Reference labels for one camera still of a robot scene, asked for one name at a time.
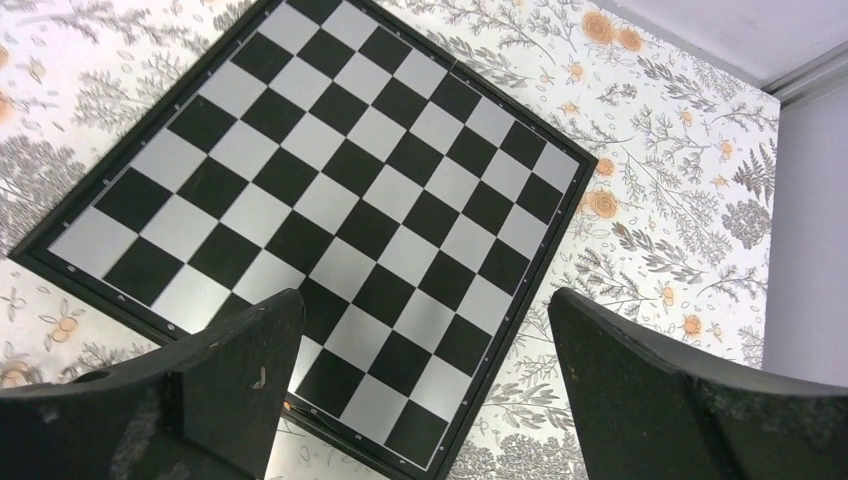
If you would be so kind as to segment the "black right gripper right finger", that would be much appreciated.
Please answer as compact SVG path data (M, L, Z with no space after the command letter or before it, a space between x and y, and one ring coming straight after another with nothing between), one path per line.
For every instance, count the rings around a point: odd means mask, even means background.
M557 290L555 348L592 479L843 479L847 391L736 364Z

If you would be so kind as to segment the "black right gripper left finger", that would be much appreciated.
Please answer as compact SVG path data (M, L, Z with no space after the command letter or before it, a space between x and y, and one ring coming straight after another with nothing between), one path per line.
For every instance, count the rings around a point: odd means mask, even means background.
M65 384L1 393L5 479L261 479L305 308L279 292Z

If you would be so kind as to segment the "floral patterned table mat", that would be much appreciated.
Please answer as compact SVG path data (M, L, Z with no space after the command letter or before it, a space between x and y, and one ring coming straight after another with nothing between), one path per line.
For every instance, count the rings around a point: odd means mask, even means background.
M559 287L761 367L775 98L597 1L386 8L598 160L452 478L585 477L546 315ZM245 1L3 2L2 251L247 9Z

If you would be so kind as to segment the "black white chessboard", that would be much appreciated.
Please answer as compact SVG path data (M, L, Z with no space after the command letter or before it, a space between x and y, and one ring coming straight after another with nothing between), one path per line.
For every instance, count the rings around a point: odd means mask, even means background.
M304 301L297 420L443 479L593 158L372 1L251 8L18 255L170 338Z

